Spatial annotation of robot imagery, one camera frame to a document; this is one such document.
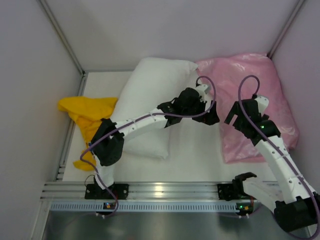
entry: fabric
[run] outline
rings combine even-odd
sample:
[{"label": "fabric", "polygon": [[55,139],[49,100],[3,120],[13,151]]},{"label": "fabric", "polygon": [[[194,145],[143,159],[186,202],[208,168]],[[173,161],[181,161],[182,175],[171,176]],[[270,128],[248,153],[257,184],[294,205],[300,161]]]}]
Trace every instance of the fabric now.
[{"label": "fabric", "polygon": [[[269,115],[278,127],[285,146],[288,149],[296,147],[299,130],[282,92],[276,68],[266,54],[246,53],[202,60],[197,63],[198,74],[210,77],[216,86],[216,110],[221,121],[222,153],[226,163],[264,162],[264,158],[249,139],[235,130],[232,125],[223,123],[234,102],[238,101],[240,82],[248,75],[256,75],[260,79],[258,95],[269,99],[269,105],[264,113]],[[253,78],[248,79],[242,87],[242,99],[251,98],[256,87],[256,81]]]},{"label": "fabric", "polygon": [[[82,137],[85,142],[86,148],[89,147],[89,142],[94,137],[98,130],[101,119],[110,118],[111,114],[115,109],[117,102],[116,97],[106,98],[88,98],[85,96],[73,96],[61,99],[58,102],[58,109],[60,111],[68,112],[70,118],[80,128]],[[87,152],[83,159],[96,165],[96,160],[90,152]],[[84,171],[92,171],[94,168],[89,164],[77,160],[73,162],[73,165],[77,169]]]},{"label": "fabric", "polygon": [[[111,119],[116,122],[134,118],[178,97],[197,66],[184,60],[142,59],[124,86]],[[155,129],[125,141],[123,151],[166,159],[169,155],[169,131],[169,128]]]}]

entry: perforated metal strip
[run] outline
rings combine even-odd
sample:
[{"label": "perforated metal strip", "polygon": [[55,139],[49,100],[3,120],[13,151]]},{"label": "perforated metal strip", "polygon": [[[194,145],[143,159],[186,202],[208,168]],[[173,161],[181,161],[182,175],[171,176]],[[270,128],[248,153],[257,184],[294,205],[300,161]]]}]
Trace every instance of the perforated metal strip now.
[{"label": "perforated metal strip", "polygon": [[[56,201],[51,211],[111,212],[106,202]],[[120,202],[119,212],[236,213],[235,202]]]}]

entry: white pillow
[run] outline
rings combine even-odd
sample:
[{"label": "white pillow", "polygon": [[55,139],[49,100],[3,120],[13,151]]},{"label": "white pillow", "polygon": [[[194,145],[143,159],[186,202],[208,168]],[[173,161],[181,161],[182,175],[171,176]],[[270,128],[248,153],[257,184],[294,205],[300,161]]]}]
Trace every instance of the white pillow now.
[{"label": "white pillow", "polygon": [[[134,118],[178,97],[189,75],[198,65],[184,60],[147,57],[140,61],[124,86],[111,116],[112,121]],[[125,141],[123,151],[145,157],[166,159],[170,128],[155,129]]]}]

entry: white wall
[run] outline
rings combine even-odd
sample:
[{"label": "white wall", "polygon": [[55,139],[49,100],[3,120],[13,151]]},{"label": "white wall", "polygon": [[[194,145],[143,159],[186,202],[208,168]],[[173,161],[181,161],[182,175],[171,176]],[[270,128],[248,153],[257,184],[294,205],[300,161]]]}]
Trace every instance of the white wall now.
[{"label": "white wall", "polygon": [[300,130],[294,161],[320,191],[320,1],[309,0],[273,61]]},{"label": "white wall", "polygon": [[268,52],[296,0],[47,0],[85,70]]},{"label": "white wall", "polygon": [[35,0],[0,3],[0,239],[28,239],[80,81]]}]

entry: pink cloth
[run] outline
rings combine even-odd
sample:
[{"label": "pink cloth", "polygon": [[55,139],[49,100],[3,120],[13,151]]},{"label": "pink cloth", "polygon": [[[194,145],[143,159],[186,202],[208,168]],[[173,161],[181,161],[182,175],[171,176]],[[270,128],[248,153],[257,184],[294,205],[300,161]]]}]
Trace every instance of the pink cloth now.
[{"label": "pink cloth", "polygon": [[[232,125],[224,123],[234,102],[238,101],[240,82],[248,75],[256,75],[260,79],[258,95],[269,99],[265,114],[269,115],[278,127],[285,146],[289,149],[296,147],[299,130],[282,93],[276,68],[266,54],[246,53],[232,57],[217,57],[198,61],[197,64],[199,76],[210,77],[216,86],[216,110],[220,117],[222,154],[226,163],[265,161],[249,139]],[[251,98],[256,87],[256,80],[248,79],[242,87],[242,99]]]}]

